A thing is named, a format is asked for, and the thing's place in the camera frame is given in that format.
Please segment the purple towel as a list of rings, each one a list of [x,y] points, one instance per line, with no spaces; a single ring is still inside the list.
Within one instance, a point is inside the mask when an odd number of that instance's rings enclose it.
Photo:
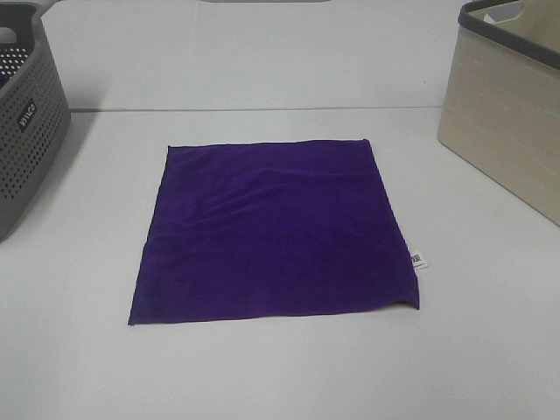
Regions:
[[[393,304],[419,286],[368,140],[167,151],[131,325]]]

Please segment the beige storage bin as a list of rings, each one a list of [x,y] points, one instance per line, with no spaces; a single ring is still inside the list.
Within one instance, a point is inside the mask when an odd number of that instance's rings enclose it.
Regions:
[[[437,139],[559,222],[559,3],[471,1],[458,36]]]

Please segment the grey perforated laundry basket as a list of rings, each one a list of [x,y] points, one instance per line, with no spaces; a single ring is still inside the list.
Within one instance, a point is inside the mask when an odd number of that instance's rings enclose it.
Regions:
[[[50,171],[71,121],[43,26],[54,1],[1,2],[1,239]]]

